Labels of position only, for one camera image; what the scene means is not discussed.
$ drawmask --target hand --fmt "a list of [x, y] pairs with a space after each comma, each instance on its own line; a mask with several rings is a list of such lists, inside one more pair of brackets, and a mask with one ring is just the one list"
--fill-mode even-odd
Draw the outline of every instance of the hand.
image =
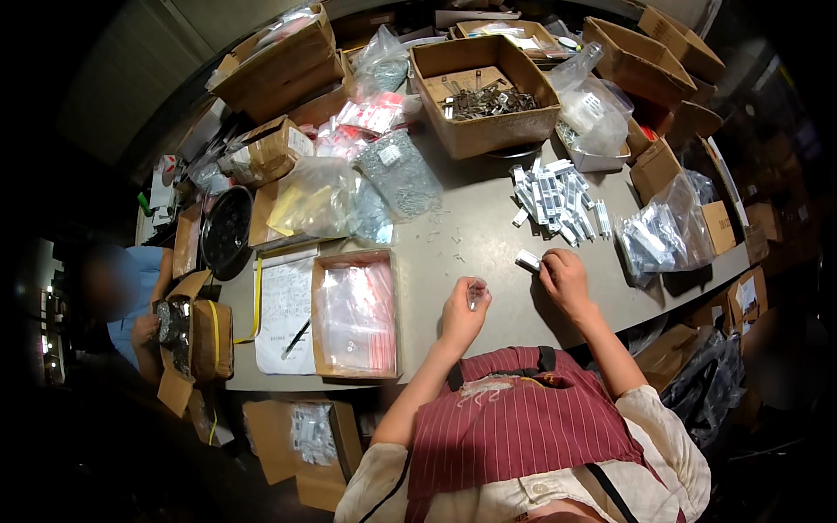
[[160, 327], [160, 317], [156, 314], [146, 314], [134, 320], [134, 328], [131, 330], [131, 341], [135, 345], [145, 345], [157, 334]]
[[587, 296], [587, 271], [572, 251], [549, 249], [541, 262], [541, 283], [555, 305], [573, 322], [581, 321], [594, 310]]
[[459, 360], [485, 323], [485, 312], [491, 305], [491, 294], [488, 289], [482, 296], [476, 310], [468, 307], [468, 286], [474, 281], [480, 285], [477, 278], [464, 276], [456, 280], [456, 286], [450, 297], [444, 302], [442, 309], [442, 346], [449, 352], [448, 356], [454, 361]]

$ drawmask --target white shirt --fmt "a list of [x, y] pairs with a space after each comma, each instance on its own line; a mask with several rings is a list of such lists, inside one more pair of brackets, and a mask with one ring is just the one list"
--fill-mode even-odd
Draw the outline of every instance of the white shirt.
[[[663, 486], [645, 467], [633, 462], [610, 460], [598, 464], [631, 513], [643, 523], [672, 523], [678, 510], [683, 510], [686, 521], [697, 520], [709, 503], [710, 471], [683, 423], [647, 385], [627, 391], [617, 400], [616, 408], [642, 445], [645, 460], [665, 483]], [[395, 487], [406, 459], [407, 450], [402, 445], [370, 447], [346, 487], [334, 521], [357, 523]], [[367, 521], [403, 521], [408, 483], [409, 475], [398, 492]], [[425, 521], [507, 523], [551, 500], [566, 498], [593, 507], [606, 521], [625, 521], [584, 466], [437, 494]]]

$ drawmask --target red striped apron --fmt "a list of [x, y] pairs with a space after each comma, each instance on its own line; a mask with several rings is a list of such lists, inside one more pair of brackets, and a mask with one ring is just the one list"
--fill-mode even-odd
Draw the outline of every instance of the red striped apron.
[[[474, 383], [490, 374], [521, 377]], [[565, 351], [507, 347], [460, 360], [416, 415], [405, 521], [424, 521], [437, 493], [611, 459], [647, 466], [642, 453], [595, 375]]]

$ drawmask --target green object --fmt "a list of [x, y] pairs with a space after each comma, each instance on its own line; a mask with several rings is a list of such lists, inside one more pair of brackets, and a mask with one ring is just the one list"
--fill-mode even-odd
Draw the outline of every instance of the green object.
[[140, 207], [142, 207], [142, 213], [146, 215], [146, 218], [150, 218], [154, 213], [151, 211], [151, 208], [148, 207], [146, 195], [140, 192], [136, 195], [136, 200], [140, 203]]

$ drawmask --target blue shirt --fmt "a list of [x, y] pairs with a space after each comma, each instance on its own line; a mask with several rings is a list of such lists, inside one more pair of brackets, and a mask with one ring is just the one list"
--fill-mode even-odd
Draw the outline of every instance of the blue shirt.
[[118, 321], [107, 324], [110, 341], [128, 362], [139, 371], [140, 364], [136, 360], [134, 346], [131, 344], [131, 330], [137, 317], [148, 314], [148, 301], [157, 279], [160, 278], [160, 263], [162, 262], [162, 247], [129, 247], [125, 249], [136, 262], [136, 266], [120, 267], [120, 272], [126, 277], [136, 277], [140, 274], [140, 294], [131, 312]]

